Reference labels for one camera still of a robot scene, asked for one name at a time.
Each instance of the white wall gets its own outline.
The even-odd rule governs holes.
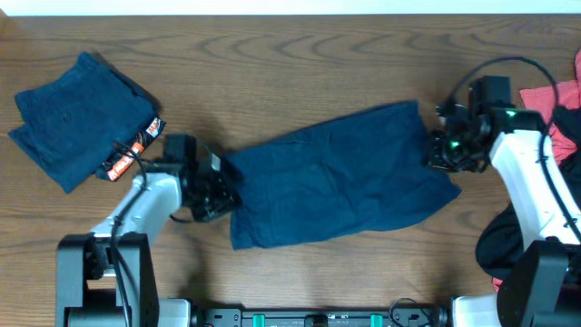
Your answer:
[[[0,8],[8,15],[579,14],[581,0],[0,0]]]

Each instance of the wooden tabletop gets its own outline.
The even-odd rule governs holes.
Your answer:
[[[80,52],[100,53],[159,98],[166,134],[241,149],[408,99],[419,100],[433,128],[434,106],[452,85],[501,55],[535,58],[569,80],[579,23],[573,15],[9,19],[0,35],[0,325],[54,324],[56,245],[104,219],[136,172],[118,183],[91,177],[65,195],[7,136],[22,124],[14,95],[52,82]],[[510,76],[515,90],[547,84],[522,64],[487,73]],[[160,152],[158,142],[145,157]],[[247,307],[379,307],[491,292],[474,249],[507,192],[492,169],[452,180],[463,193],[424,223],[324,243],[235,252],[229,218],[167,223],[153,247],[159,294]]]

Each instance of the dark blue fabric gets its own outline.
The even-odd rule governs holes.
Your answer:
[[[428,133],[416,102],[317,124],[231,154],[242,208],[234,249],[270,248],[420,223],[455,199],[448,176],[422,165]]]
[[[8,135],[66,193],[154,117],[152,103],[125,76],[82,53],[58,80],[15,97],[25,125]]]

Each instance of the green strip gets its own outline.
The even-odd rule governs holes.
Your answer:
[[[371,327],[383,327],[383,316],[380,314],[371,314]]]
[[[264,314],[254,314],[252,316],[252,327],[265,327],[266,326],[266,317]]]

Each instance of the folded blue cloth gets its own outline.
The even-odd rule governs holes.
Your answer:
[[[234,249],[329,240],[420,223],[460,194],[424,167],[428,133],[416,102],[317,124],[230,154],[241,173]]]
[[[153,119],[153,104],[127,77],[82,53],[58,80],[17,94],[25,124],[12,138],[66,193]]]

